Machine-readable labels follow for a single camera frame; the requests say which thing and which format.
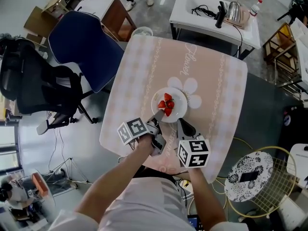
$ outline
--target white sneaker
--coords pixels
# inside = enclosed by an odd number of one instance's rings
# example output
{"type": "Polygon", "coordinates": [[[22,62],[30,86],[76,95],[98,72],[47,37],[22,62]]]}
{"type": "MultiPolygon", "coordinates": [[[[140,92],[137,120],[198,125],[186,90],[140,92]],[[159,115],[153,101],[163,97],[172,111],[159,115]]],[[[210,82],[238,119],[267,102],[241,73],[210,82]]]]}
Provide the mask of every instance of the white sneaker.
{"type": "Polygon", "coordinates": [[[146,4],[150,7],[154,4],[154,0],[146,0],[146,4]]]}
{"type": "Polygon", "coordinates": [[[130,11],[132,8],[133,8],[133,6],[136,4],[136,2],[135,1],[133,1],[133,2],[131,2],[131,1],[129,1],[129,2],[127,2],[127,4],[126,4],[126,11],[130,11]]]}

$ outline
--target gold wire chair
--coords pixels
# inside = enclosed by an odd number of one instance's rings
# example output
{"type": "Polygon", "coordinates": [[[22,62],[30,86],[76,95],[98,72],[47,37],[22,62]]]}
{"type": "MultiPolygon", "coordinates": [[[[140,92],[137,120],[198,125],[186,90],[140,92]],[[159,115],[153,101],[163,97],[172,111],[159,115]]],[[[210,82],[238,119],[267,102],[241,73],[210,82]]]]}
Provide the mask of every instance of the gold wire chair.
{"type": "Polygon", "coordinates": [[[292,160],[292,163],[288,163],[284,160],[275,158],[273,159],[273,171],[268,182],[265,184],[263,189],[249,201],[255,203],[264,212],[257,216],[247,216],[240,211],[238,211],[232,204],[232,201],[228,199],[231,208],[239,215],[247,218],[260,218],[266,216],[273,211],[277,210],[279,206],[285,201],[295,185],[296,182],[296,165],[293,156],[284,148],[278,146],[267,146],[260,148],[257,151],[278,149],[288,155],[292,160]]]}

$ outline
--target gray floor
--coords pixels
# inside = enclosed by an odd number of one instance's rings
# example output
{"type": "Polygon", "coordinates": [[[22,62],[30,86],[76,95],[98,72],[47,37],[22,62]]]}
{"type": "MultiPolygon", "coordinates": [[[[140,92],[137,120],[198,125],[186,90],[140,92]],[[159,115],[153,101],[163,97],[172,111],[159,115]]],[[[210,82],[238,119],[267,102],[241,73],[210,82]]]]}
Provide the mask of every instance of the gray floor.
{"type": "MultiPolygon", "coordinates": [[[[129,12],[136,26],[148,26],[153,30],[154,36],[171,39],[171,30],[169,18],[173,9],[175,0],[166,0],[160,5],[161,0],[155,0],[153,7],[147,7],[146,0],[135,0],[135,7],[129,12]]],[[[257,0],[228,0],[239,1],[242,5],[250,8],[257,0]]],[[[284,21],[289,21],[289,17],[285,17],[277,22],[277,18],[286,13],[287,8],[277,0],[263,0],[260,12],[257,15],[258,27],[261,45],[269,39],[270,36],[279,28],[284,21]]],[[[273,80],[273,71],[269,67],[267,69],[263,60],[263,48],[254,50],[244,61],[247,63],[248,71],[265,80],[273,80]]]]}
{"type": "MultiPolygon", "coordinates": [[[[256,0],[238,1],[250,7],[256,0]]],[[[264,4],[258,15],[261,44],[263,44],[281,25],[281,22],[276,21],[276,18],[286,11],[286,8],[276,0],[263,1],[264,4]]],[[[159,5],[160,0],[155,0],[156,3],[151,8],[146,6],[145,0],[136,0],[136,2],[136,7],[129,12],[136,25],[150,27],[155,36],[171,38],[168,20],[175,0],[166,0],[163,5],[159,5]]],[[[271,71],[268,71],[264,64],[261,49],[255,50],[245,61],[247,62],[250,73],[267,80],[272,79],[271,71]]],[[[50,63],[52,65],[57,65],[53,59],[50,60],[50,63]]],[[[69,66],[75,72],[79,72],[75,64],[69,64],[69,66]]],[[[84,91],[90,89],[85,79],[82,80],[82,85],[84,91]]],[[[107,101],[107,94],[98,93],[84,99],[83,105],[86,107],[90,116],[100,117],[102,120],[107,101]]],[[[80,119],[78,123],[61,128],[61,135],[64,141],[64,158],[73,157],[81,171],[90,182],[93,182],[101,174],[114,167],[117,164],[118,157],[102,148],[99,144],[99,134],[102,126],[101,122],[92,125],[78,112],[75,117],[80,119]]],[[[26,173],[30,172],[33,168],[36,168],[40,172],[48,171],[49,160],[55,148],[55,134],[53,130],[50,130],[44,135],[37,135],[36,127],[44,119],[46,119],[46,113],[39,112],[31,116],[25,116],[20,121],[19,139],[23,167],[26,173]]],[[[58,136],[56,152],[51,161],[51,169],[63,162],[61,144],[60,136],[58,136]]],[[[71,168],[71,176],[75,180],[82,180],[81,176],[74,168],[71,168]]],[[[223,191],[217,183],[214,183],[214,186],[219,192],[223,191]]],[[[88,186],[80,185],[78,190],[56,197],[56,208],[50,220],[54,218],[60,209],[72,210],[80,201],[87,188],[88,186]]],[[[217,194],[217,197],[220,199],[221,203],[224,204],[224,196],[217,194]]],[[[192,213],[195,213],[194,206],[192,207],[192,213]]],[[[231,212],[230,216],[231,220],[236,220],[237,215],[234,212],[231,212]]]]}

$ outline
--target hand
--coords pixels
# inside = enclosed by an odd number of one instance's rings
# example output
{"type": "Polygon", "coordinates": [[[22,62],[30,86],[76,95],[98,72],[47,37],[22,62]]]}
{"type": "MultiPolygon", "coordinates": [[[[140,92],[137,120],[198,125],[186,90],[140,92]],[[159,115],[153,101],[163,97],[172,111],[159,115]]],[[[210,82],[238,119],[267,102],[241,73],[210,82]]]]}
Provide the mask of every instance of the hand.
{"type": "Polygon", "coordinates": [[[140,137],[137,148],[142,150],[150,150],[153,152],[154,148],[152,146],[152,136],[149,134],[145,134],[140,137]]]}

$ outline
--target white plate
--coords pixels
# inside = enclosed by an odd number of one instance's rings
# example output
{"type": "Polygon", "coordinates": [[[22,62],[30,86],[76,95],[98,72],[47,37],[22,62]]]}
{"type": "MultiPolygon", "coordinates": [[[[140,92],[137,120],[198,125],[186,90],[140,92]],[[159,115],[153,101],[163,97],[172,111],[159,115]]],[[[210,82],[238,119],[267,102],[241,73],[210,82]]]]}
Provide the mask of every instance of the white plate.
{"type": "Polygon", "coordinates": [[[155,93],[152,98],[151,107],[153,114],[156,114],[157,111],[160,110],[158,108],[158,104],[160,101],[165,100],[164,98],[165,93],[168,93],[172,96],[174,102],[174,108],[170,116],[164,115],[162,122],[173,123],[176,122],[179,118],[182,118],[186,114],[187,99],[183,94],[183,92],[181,92],[179,89],[173,87],[162,88],[157,93],[155,93]]]}

